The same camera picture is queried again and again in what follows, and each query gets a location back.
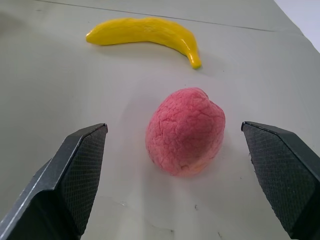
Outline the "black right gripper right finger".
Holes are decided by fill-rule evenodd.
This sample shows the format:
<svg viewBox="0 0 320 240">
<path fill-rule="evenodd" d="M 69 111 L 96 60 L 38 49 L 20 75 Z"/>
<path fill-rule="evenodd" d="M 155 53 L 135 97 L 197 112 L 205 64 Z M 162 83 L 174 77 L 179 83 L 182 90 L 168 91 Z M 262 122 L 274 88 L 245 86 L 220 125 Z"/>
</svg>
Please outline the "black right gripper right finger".
<svg viewBox="0 0 320 240">
<path fill-rule="evenodd" d="M 293 240 L 320 240 L 320 157 L 295 133 L 241 125 L 259 185 Z"/>
</svg>

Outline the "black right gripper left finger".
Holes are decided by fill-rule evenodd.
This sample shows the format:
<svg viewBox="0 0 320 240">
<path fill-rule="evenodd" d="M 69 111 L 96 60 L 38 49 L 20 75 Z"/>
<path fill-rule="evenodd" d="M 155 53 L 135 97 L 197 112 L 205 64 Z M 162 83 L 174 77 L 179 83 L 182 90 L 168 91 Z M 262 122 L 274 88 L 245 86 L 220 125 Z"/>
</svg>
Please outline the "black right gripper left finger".
<svg viewBox="0 0 320 240">
<path fill-rule="evenodd" d="M 105 123 L 68 135 L 0 222 L 0 240 L 81 240 L 99 187 Z"/>
</svg>

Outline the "pink wrinkled peach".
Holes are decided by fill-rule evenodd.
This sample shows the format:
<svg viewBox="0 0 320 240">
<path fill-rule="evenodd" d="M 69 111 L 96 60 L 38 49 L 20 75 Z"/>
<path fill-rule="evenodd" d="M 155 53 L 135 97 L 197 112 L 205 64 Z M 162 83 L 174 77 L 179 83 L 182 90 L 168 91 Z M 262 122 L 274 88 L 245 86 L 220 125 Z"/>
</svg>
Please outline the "pink wrinkled peach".
<svg viewBox="0 0 320 240">
<path fill-rule="evenodd" d="M 207 167 L 224 139 L 226 117 L 198 87 L 169 95 L 152 115 L 145 146 L 151 161 L 177 177 L 191 177 Z"/>
</svg>

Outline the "yellow banana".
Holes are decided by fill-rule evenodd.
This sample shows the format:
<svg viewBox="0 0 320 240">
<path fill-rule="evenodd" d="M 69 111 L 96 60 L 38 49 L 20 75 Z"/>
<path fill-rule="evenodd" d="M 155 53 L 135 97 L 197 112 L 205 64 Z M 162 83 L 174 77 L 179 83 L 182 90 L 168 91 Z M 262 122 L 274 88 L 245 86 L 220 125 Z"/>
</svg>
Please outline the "yellow banana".
<svg viewBox="0 0 320 240">
<path fill-rule="evenodd" d="M 186 56 L 193 69 L 202 61 L 195 36 L 182 25 L 158 17 L 116 18 L 96 25 L 85 40 L 98 46 L 150 42 L 174 49 Z"/>
</svg>

